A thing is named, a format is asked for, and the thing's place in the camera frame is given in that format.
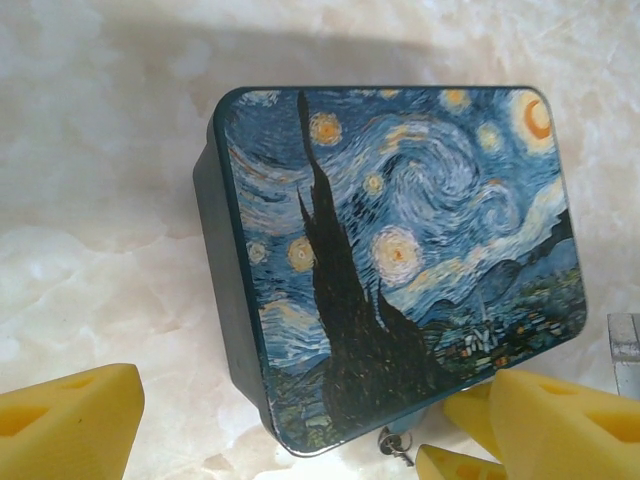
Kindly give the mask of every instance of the swirling sky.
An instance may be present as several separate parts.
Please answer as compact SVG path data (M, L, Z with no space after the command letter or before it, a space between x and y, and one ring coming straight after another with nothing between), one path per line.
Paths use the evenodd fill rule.
M225 118L267 349L285 365L326 353L297 198L312 204L313 177L296 94L244 93ZM415 321L540 244L566 208L549 113L534 91L325 89L307 98L361 281L381 280Z

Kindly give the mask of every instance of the orange crescent moon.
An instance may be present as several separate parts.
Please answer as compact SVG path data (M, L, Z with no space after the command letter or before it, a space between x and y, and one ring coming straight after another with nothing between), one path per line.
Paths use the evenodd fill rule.
M542 140L551 135L551 122L546 127L539 127L533 119L533 109L540 103L540 100L532 100L524 108L524 123L527 128L538 139Z

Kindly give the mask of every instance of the tin lid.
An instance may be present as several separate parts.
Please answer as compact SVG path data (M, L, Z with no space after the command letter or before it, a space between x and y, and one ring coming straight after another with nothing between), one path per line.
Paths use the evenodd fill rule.
M214 128L269 415L291 452L339 445L582 329L537 91L239 89Z

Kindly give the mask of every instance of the starry night painting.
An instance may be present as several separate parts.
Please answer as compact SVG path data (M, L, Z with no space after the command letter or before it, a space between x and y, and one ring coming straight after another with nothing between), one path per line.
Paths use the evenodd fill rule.
M290 449L350 440L582 329L535 90L245 90L224 133Z

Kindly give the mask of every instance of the blue swirling sky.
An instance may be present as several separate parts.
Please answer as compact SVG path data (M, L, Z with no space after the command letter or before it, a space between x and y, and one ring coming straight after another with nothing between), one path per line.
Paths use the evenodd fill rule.
M468 105L456 110L437 89L307 92L312 115L334 114L341 125L339 142L314 151L363 285L380 278L372 245L385 227L411 232L419 244L413 278L383 284L415 321L440 298L463 299L499 261L540 244L566 208L556 151L532 153L518 136L513 94L470 89ZM311 270L298 272L288 259L289 246L304 235L298 189L312 205L296 95L239 97L225 121L245 237L261 248L252 272L267 350L281 366L328 351L315 320ZM493 148L479 139L483 126L495 133ZM381 185L373 193L365 186L371 176Z

